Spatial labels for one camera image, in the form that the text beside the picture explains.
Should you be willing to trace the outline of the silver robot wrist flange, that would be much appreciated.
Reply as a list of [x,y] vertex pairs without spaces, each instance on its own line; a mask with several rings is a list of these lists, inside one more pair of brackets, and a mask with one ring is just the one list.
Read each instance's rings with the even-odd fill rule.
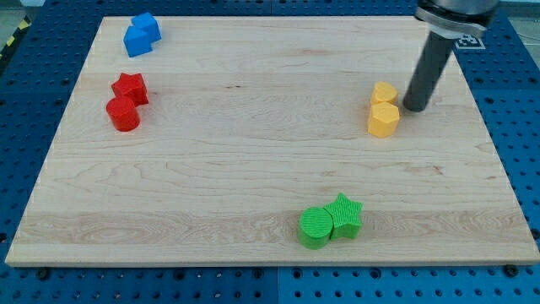
[[414,16],[446,39],[481,38],[499,4],[499,0],[418,0]]

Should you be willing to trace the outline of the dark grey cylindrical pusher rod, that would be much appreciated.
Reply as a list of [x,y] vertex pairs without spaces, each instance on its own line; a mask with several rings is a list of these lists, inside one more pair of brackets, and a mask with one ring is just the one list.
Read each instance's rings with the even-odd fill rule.
[[420,59],[403,97],[403,106],[414,112],[424,111],[451,55],[453,40],[430,31]]

